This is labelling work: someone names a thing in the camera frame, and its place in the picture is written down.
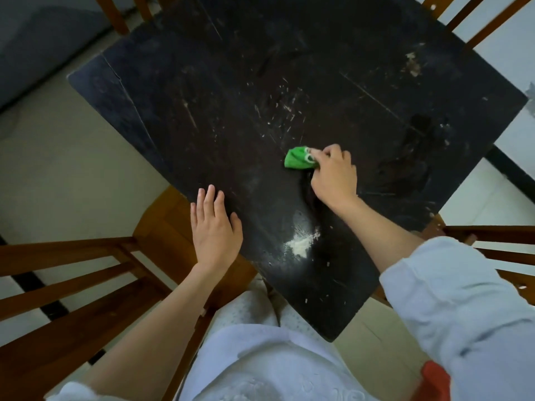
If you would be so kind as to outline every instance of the rolled-up sleeve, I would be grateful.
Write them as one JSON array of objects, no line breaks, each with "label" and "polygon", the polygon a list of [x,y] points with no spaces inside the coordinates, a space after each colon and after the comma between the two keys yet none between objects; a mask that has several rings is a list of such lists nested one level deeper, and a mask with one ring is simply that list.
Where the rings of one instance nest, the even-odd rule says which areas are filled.
[{"label": "rolled-up sleeve", "polygon": [[[514,393],[527,395],[526,388],[533,396],[535,310],[478,250],[434,238],[387,269],[380,282],[420,347],[448,371],[461,399],[498,399],[502,392],[502,399],[517,399]],[[487,393],[490,398],[481,398]]]}]

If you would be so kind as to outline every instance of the black table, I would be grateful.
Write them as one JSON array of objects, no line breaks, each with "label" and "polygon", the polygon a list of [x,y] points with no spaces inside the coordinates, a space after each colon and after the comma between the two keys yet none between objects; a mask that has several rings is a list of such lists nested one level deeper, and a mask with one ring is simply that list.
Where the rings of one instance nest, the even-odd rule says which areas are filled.
[{"label": "black table", "polygon": [[413,0],[179,0],[69,81],[189,200],[224,190],[241,253],[328,340],[378,271],[286,151],[340,143],[359,195],[422,230],[526,102]]}]

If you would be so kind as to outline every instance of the hand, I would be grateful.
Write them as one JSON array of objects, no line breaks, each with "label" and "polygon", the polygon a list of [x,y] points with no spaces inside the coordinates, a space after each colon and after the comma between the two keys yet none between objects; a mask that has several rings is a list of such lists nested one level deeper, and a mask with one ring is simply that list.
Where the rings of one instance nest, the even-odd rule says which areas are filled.
[{"label": "hand", "polygon": [[204,189],[199,189],[197,204],[191,203],[191,230],[198,264],[211,272],[221,272],[220,277],[223,277],[236,260],[244,236],[235,212],[229,222],[225,195],[219,191],[214,201],[215,192],[212,184],[208,186],[206,196]]},{"label": "hand", "polygon": [[312,177],[312,189],[325,205],[341,216],[357,198],[357,168],[351,165],[351,154],[342,152],[339,145],[328,146],[323,152],[311,148],[310,154],[319,163]]}]

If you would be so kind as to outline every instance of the white powder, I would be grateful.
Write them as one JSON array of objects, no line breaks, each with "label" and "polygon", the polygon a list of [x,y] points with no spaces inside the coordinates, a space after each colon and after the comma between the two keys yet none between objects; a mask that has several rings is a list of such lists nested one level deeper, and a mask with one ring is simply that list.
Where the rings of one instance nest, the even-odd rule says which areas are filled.
[{"label": "white powder", "polygon": [[307,251],[312,246],[312,243],[319,238],[319,228],[316,228],[313,234],[307,234],[302,229],[295,229],[294,238],[286,242],[284,247],[291,249],[294,256],[307,258]]}]

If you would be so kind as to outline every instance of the white shirt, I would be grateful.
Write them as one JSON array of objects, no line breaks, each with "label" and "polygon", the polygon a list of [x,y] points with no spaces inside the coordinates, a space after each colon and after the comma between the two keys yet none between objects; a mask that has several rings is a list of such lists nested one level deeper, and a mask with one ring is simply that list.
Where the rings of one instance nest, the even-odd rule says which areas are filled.
[{"label": "white shirt", "polygon": [[[380,277],[420,347],[451,376],[451,399],[524,401],[535,394],[535,310],[478,250],[422,244]],[[94,401],[66,384],[50,401]],[[375,400],[326,346],[284,328],[236,325],[199,350],[180,401]]]}]

